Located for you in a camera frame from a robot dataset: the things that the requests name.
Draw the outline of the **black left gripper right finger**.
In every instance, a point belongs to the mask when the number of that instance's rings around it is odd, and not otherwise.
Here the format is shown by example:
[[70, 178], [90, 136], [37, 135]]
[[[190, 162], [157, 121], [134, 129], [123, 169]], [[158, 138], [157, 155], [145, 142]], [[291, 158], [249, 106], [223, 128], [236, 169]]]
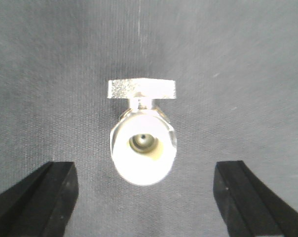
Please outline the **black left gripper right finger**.
[[298, 212], [241, 160], [217, 162], [213, 194], [231, 237], [298, 237]]

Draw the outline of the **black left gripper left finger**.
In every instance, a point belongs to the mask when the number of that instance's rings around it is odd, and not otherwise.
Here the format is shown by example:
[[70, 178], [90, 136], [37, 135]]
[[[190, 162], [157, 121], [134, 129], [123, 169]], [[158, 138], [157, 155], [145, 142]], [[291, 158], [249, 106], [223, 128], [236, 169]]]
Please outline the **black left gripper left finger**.
[[78, 198], [74, 162], [47, 162], [0, 194], [0, 237], [62, 237]]

